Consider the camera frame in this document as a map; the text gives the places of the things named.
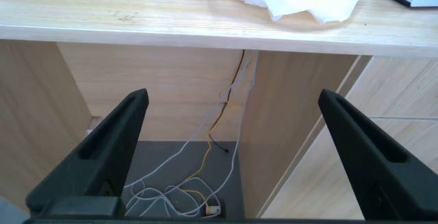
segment wooden desk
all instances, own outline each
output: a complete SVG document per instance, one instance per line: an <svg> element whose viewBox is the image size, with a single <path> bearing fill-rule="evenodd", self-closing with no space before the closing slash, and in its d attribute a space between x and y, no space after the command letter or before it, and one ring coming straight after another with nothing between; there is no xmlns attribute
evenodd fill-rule
<svg viewBox="0 0 438 224"><path fill-rule="evenodd" d="M261 52L240 168L246 215L261 216L324 127L322 88L346 95L371 58L361 55L438 54L438 10L391 0L360 0L348 21L326 25L306 12L273 23L239 0L0 0L0 10L0 194L23 208L92 116L132 90L151 98L140 139L188 139L248 49ZM241 110L227 108L217 140L237 139Z"/></svg>

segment wood grain surface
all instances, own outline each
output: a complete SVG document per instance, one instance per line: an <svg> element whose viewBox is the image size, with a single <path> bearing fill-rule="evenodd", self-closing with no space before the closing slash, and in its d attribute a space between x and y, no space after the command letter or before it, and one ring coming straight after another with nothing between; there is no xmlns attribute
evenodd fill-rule
<svg viewBox="0 0 438 224"><path fill-rule="evenodd" d="M373 121L438 173L438 121ZM263 218L363 219L326 127L290 175Z"/></svg>
<svg viewBox="0 0 438 224"><path fill-rule="evenodd" d="M86 136L91 115L54 42L0 40L0 196L27 193Z"/></svg>
<svg viewBox="0 0 438 224"><path fill-rule="evenodd" d="M343 23L308 12L272 22L240 0L0 0L0 38L263 49L354 55L438 55L438 10L360 0Z"/></svg>
<svg viewBox="0 0 438 224"><path fill-rule="evenodd" d="M149 107L140 140L184 141L230 84L242 50L58 43L93 116L106 117L130 92L146 88ZM228 107L213 138L236 141L244 95L254 64L231 91ZM205 140L220 107L195 140Z"/></svg>
<svg viewBox="0 0 438 224"><path fill-rule="evenodd" d="M336 93L339 93L341 96L345 97L358 79L358 77L363 72L364 68L367 66L368 62L371 60L371 58L371 56L366 55L358 56L350 67L350 70L346 73L340 85L337 87ZM303 156L306 154L307 150L310 148L316 137L320 134L324 126L325 121L322 118L322 115L320 115L315 125L312 127L309 134L307 135L306 139L302 143L300 149L296 152L289 166L281 176L280 180L276 183L276 186L270 193L270 196L266 199L265 203L261 207L259 213L256 216L257 218L263 216L268 206L270 206L287 179L289 179L290 174L294 171L298 163L302 160Z"/></svg>
<svg viewBox="0 0 438 224"><path fill-rule="evenodd" d="M355 55L262 51L242 124L245 212L262 209L317 122L323 88L337 90Z"/></svg>
<svg viewBox="0 0 438 224"><path fill-rule="evenodd" d="M375 57L349 95L373 117L438 118L438 60Z"/></svg>

